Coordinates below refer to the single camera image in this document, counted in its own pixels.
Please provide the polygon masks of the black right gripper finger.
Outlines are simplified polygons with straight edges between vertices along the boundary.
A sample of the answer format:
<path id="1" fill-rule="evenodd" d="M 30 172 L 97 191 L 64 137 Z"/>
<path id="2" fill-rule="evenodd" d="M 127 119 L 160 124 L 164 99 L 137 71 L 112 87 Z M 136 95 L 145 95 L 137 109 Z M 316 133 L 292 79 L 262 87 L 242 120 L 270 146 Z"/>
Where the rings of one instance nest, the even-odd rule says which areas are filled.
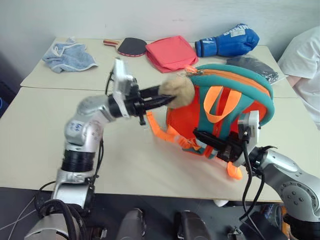
<path id="1" fill-rule="evenodd" d="M 228 144 L 225 140 L 221 140 L 211 133 L 198 130 L 197 128 L 193 130 L 193 134 L 197 140 L 215 149 L 223 149 Z"/>
<path id="2" fill-rule="evenodd" d="M 196 142 L 196 144 L 200 147 L 200 148 L 196 151 L 196 152 L 199 153 L 199 154 L 203 154 L 203 153 L 205 152 L 205 150 L 207 149 L 207 147 L 212 148 L 212 150 L 209 151 L 210 153 L 211 153 L 211 152 L 214 152 L 214 151 L 220 151 L 220 150 L 221 150 L 221 149 L 216 149 L 216 148 L 214 148 L 214 147 L 211 147 L 211 146 L 209 146 L 209 145 L 206 145 L 206 144 L 200 142 L 199 140 L 197 140 L 196 138 L 195 138 L 195 142 Z"/>

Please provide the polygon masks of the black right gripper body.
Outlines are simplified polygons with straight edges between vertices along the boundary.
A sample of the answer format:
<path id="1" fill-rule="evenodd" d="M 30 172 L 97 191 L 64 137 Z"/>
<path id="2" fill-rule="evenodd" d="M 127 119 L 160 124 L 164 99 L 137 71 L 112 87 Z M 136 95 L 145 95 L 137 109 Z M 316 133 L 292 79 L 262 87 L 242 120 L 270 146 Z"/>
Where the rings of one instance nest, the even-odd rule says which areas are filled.
<path id="1" fill-rule="evenodd" d="M 218 139 L 218 142 L 217 157 L 227 163 L 234 163 L 243 153 L 244 141 L 240 139 L 238 133 L 234 131 L 232 131 L 225 140 Z"/>

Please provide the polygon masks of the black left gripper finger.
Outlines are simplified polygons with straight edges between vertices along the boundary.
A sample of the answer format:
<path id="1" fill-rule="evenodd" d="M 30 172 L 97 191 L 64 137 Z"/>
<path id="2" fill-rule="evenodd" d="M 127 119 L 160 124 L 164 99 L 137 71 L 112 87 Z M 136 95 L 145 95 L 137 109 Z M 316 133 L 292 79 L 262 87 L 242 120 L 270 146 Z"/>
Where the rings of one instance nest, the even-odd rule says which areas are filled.
<path id="1" fill-rule="evenodd" d="M 157 95 L 143 102 L 145 110 L 152 110 L 171 103 L 176 97 L 171 95 Z"/>
<path id="2" fill-rule="evenodd" d="M 161 96 L 159 94 L 159 88 L 160 88 L 160 85 L 152 86 L 152 87 L 145 88 L 145 89 L 140 89 L 139 96 L 141 99 L 158 98 L 159 96 Z"/>

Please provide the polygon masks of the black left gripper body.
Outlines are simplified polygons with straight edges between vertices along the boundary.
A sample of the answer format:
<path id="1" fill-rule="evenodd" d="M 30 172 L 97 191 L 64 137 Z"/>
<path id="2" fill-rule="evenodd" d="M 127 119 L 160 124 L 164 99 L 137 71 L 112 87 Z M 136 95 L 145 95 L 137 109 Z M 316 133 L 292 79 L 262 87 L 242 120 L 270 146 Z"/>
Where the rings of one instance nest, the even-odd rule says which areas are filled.
<path id="1" fill-rule="evenodd" d="M 124 104 L 130 117 L 139 117 L 139 124 L 146 125 L 144 100 L 141 97 L 139 85 L 135 78 L 130 82 L 129 92 L 125 97 Z"/>

